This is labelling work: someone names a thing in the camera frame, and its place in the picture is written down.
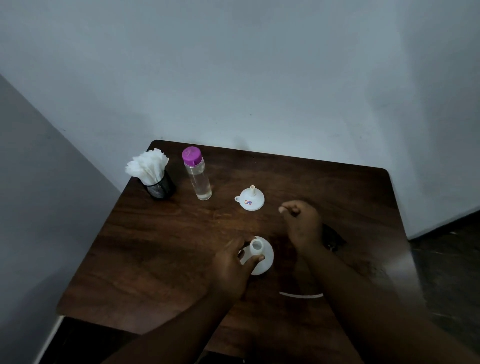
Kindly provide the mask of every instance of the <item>clear plastic bottle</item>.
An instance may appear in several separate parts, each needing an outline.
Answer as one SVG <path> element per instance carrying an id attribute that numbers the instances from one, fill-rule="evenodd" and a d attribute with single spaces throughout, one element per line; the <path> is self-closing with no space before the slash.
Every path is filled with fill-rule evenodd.
<path id="1" fill-rule="evenodd" d="M 208 200 L 212 196 L 212 188 L 205 173 L 205 162 L 200 149 L 190 146 L 185 148 L 181 156 L 197 197 Z"/>

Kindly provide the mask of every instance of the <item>mesh pencil holder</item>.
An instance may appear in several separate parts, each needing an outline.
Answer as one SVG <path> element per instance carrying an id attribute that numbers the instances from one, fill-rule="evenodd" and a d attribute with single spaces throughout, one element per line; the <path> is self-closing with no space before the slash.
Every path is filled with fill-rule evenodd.
<path id="1" fill-rule="evenodd" d="M 160 182 L 151 186 L 145 186 L 143 183 L 142 185 L 155 200 L 166 200 L 170 198 L 176 190 L 175 185 L 173 184 L 167 171 L 165 171 L 165 174 Z"/>

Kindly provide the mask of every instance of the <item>white plastic strip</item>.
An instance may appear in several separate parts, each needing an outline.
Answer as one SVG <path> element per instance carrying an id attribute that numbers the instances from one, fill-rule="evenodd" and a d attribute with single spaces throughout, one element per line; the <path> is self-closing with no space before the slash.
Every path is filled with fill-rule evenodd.
<path id="1" fill-rule="evenodd" d="M 303 295 L 303 294 L 290 294 L 285 292 L 279 292 L 283 296 L 292 297 L 292 298 L 320 298 L 323 297 L 324 294 L 311 294 L 311 295 Z"/>

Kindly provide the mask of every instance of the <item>right hand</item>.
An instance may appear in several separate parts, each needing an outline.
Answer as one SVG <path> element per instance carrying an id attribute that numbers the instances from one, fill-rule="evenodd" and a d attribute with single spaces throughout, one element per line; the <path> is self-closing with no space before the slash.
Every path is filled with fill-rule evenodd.
<path id="1" fill-rule="evenodd" d="M 282 203 L 278 211 L 287 223 L 288 237 L 299 254 L 321 243 L 322 218 L 314 207 L 304 201 L 288 201 Z"/>

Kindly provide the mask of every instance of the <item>floor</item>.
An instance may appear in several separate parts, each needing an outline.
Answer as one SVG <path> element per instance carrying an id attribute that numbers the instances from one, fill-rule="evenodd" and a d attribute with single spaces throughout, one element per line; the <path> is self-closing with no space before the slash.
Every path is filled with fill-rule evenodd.
<path id="1" fill-rule="evenodd" d="M 410 241 L 432 321 L 480 354 L 480 211 Z M 65 318 L 40 364 L 99 364 L 136 335 Z M 209 353 L 206 363 L 242 363 Z"/>

